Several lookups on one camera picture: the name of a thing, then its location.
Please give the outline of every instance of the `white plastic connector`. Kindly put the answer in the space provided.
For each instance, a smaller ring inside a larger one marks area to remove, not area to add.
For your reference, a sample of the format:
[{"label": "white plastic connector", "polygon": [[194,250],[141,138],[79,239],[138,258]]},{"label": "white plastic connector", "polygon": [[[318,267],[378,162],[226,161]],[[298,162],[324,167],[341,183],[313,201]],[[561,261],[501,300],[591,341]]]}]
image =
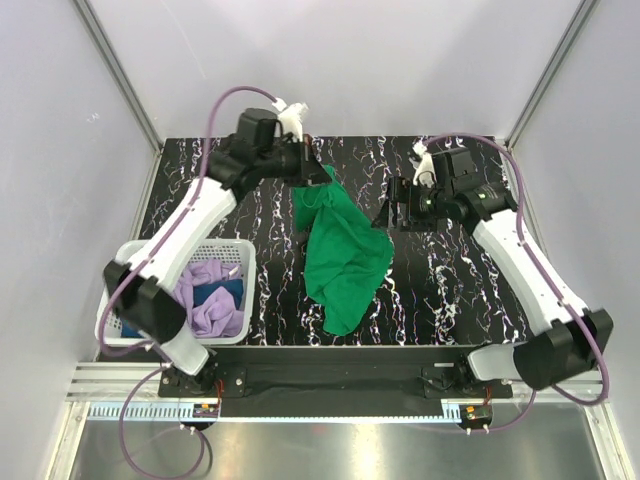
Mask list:
[{"label": "white plastic connector", "polygon": [[279,112],[283,111],[285,108],[287,108],[287,102],[285,102],[284,100],[282,100],[281,98],[276,97],[276,101],[273,102],[271,105],[273,105],[273,107],[278,110]]},{"label": "white plastic connector", "polygon": [[413,146],[413,151],[420,157],[420,164],[416,167],[416,173],[413,175],[413,184],[424,185],[425,187],[433,186],[435,178],[435,169],[433,168],[433,159],[431,154],[427,152],[422,142],[418,142]]},{"label": "white plastic connector", "polygon": [[285,110],[280,112],[278,120],[282,123],[282,133],[292,133],[298,140],[302,141],[302,122],[304,121],[309,107],[306,103],[292,103]]}]

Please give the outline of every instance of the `green cloth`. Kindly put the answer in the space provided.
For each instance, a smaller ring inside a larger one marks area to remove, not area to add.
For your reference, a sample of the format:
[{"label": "green cloth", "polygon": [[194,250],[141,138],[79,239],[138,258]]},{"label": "green cloth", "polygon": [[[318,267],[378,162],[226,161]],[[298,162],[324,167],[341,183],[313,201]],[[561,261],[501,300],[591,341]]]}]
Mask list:
[{"label": "green cloth", "polygon": [[324,330],[346,335],[355,330],[393,257],[387,234],[371,228],[346,190],[330,185],[293,191],[296,229],[313,224],[307,245],[304,279],[307,295],[325,306]]}]

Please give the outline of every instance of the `metallic floor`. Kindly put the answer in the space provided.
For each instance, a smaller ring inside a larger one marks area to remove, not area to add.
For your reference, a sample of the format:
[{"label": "metallic floor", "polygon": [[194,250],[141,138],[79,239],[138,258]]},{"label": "metallic floor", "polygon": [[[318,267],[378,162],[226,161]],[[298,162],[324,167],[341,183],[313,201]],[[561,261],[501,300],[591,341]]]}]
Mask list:
[{"label": "metallic floor", "polygon": [[[517,413],[495,405],[494,425]],[[160,476],[185,472],[198,441],[173,432],[149,444],[166,423],[129,422],[134,459]],[[536,404],[506,432],[467,437],[449,425],[220,423],[206,430],[213,464],[194,479],[602,479],[583,411],[571,404]],[[72,479],[138,479],[124,461],[116,422],[89,421]]]}]

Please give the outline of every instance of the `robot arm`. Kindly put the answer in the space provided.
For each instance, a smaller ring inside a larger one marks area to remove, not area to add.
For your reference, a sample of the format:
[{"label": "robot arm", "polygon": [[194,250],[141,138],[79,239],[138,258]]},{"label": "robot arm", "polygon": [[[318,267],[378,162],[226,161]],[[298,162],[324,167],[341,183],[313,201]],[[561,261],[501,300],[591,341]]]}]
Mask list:
[{"label": "robot arm", "polygon": [[426,164],[424,170],[432,173],[432,182],[419,186],[406,178],[392,178],[374,226],[435,231],[443,229],[447,219],[459,222],[498,265],[534,334],[527,342],[479,347],[460,359],[452,381],[466,387],[496,379],[521,379],[541,390],[592,369],[595,357],[567,305],[582,314],[600,351],[613,328],[611,317],[604,310],[587,308],[525,229],[524,241],[562,292],[564,303],[557,300],[516,234],[517,206],[510,192],[499,182],[487,184],[465,148],[433,155],[428,162],[424,152],[416,153],[423,158],[421,165]]},{"label": "robot arm", "polygon": [[[290,105],[277,116],[268,110],[246,110],[236,133],[210,155],[197,199],[192,200],[199,179],[191,183],[158,233],[126,265],[112,261],[104,269],[105,284],[112,295],[131,271],[152,257],[125,288],[114,310],[157,342],[174,366],[188,375],[202,370],[209,352],[195,339],[184,308],[169,292],[196,248],[264,178],[282,178],[291,186],[331,182],[315,159],[309,137],[302,133],[305,111],[301,104]],[[278,125],[280,137],[275,136]],[[158,250],[162,239],[164,244]]]}]

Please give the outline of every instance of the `pile of clothes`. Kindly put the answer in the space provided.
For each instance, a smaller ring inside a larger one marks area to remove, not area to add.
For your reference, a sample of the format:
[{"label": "pile of clothes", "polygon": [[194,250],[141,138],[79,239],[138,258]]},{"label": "pile of clothes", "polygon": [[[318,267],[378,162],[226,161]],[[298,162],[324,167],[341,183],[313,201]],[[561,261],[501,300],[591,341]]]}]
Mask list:
[{"label": "pile of clothes", "polygon": [[[197,338],[238,335],[244,321],[243,295],[240,266],[215,258],[188,265],[172,293],[187,311],[187,323]],[[139,336],[123,322],[123,338]]]}]

